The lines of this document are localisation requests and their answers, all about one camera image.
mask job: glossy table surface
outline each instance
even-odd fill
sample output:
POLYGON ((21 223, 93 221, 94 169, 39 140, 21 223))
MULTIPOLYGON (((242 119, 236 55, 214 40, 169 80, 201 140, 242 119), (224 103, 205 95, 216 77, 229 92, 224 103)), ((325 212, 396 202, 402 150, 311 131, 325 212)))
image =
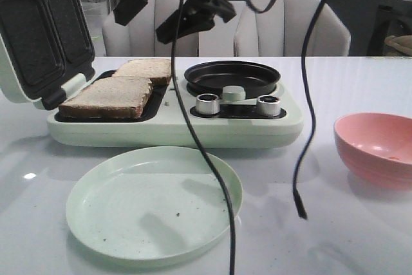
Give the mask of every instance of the glossy table surface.
MULTIPOLYGON (((127 60, 97 57, 93 66, 102 72, 127 60)), ((176 65, 212 60, 181 58, 176 65)), ((291 186, 310 129, 300 59, 243 60, 276 68, 306 120, 300 137, 281 149, 208 149, 243 184, 236 274, 411 274, 412 192, 381 189, 349 172, 336 152, 333 123, 360 111, 412 117, 412 59, 307 59, 317 113, 299 176, 308 221, 297 216, 291 186)), ((3 94, 0 107, 0 274, 228 274, 229 235, 198 258, 155 270, 114 265, 85 248, 66 223, 71 188, 97 164, 130 149, 66 146, 48 134, 49 111, 13 104, 3 94)))

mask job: plate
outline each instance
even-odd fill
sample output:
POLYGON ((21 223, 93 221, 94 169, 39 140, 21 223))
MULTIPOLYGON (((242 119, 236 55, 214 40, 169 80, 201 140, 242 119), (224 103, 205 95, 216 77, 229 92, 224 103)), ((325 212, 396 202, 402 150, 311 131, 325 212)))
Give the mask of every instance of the plate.
MULTIPOLYGON (((222 159, 209 155, 228 187, 237 216, 241 182, 222 159)), ((197 149, 137 149, 87 172, 66 204, 70 231, 115 262, 159 267, 192 258, 229 229, 221 187, 197 149)))

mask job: black frying pan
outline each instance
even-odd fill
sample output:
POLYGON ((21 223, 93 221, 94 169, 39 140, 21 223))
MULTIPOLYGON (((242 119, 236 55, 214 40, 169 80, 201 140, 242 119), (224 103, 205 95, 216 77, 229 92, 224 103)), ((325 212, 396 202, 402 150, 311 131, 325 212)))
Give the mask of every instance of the black frying pan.
POLYGON ((185 71, 189 91, 220 96, 225 86, 242 86, 246 99, 272 93, 281 75, 275 69, 247 61, 215 61, 190 67, 185 71))

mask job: white bread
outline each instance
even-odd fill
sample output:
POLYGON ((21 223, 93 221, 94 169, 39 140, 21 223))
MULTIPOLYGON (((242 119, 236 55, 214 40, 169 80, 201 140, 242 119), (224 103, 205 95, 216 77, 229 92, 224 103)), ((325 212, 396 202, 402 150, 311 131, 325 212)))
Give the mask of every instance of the white bread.
POLYGON ((76 97, 63 102, 63 117, 137 119, 152 92, 149 79, 108 77, 84 88, 76 97))
POLYGON ((154 86, 168 85, 172 76, 170 59, 135 59, 119 67, 114 77, 147 77, 154 86))

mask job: bowl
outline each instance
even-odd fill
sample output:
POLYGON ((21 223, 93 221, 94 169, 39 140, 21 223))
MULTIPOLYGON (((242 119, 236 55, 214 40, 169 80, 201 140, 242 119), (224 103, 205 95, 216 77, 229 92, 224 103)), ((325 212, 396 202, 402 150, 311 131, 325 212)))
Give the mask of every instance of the bowl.
POLYGON ((350 171, 389 189, 412 189, 412 119, 355 113, 336 120, 335 143, 350 171))

